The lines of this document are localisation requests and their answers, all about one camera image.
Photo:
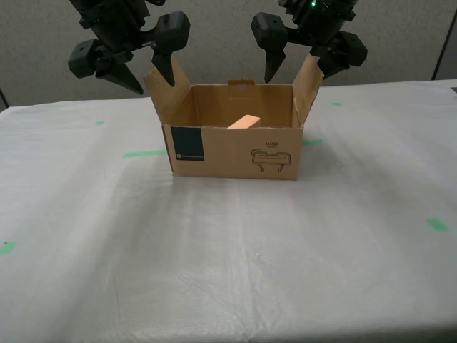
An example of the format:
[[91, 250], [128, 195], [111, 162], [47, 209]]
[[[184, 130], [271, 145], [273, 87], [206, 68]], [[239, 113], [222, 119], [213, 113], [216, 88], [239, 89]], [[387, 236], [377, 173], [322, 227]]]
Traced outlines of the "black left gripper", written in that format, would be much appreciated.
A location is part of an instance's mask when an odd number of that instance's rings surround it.
[[152, 64], [165, 81], [175, 85], [172, 54], [188, 42], [190, 21], [182, 11], [160, 16], [157, 25], [144, 31], [150, 16], [145, 1], [72, 1], [78, 11], [80, 25], [96, 38], [76, 45], [68, 60], [69, 70], [78, 79], [94, 75], [136, 94], [144, 90], [126, 63], [133, 52], [150, 46], [154, 50]]

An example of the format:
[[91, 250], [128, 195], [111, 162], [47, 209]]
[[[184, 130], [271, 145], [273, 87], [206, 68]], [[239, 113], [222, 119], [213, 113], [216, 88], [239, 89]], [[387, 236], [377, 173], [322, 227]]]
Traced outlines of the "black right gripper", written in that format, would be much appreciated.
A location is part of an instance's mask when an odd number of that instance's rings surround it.
[[257, 13], [251, 30], [258, 46], [266, 52], [264, 81], [271, 81], [286, 55], [287, 43], [312, 46], [310, 54], [318, 57], [324, 79], [361, 66], [368, 49], [356, 34], [340, 31], [355, 17], [357, 0], [280, 0], [278, 5], [292, 15], [296, 28], [286, 28], [281, 17]]

